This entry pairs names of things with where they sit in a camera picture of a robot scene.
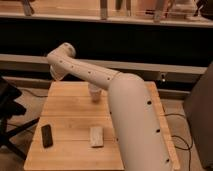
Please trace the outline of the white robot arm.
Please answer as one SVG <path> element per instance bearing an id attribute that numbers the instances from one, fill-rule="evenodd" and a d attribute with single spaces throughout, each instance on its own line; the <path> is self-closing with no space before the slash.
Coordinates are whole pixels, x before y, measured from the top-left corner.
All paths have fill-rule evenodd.
<path id="1" fill-rule="evenodd" d="M 72 74 L 107 91 L 108 107 L 125 171 L 172 171 L 172 161 L 145 81 L 75 58 L 65 42 L 47 55 L 51 76 Z"/>

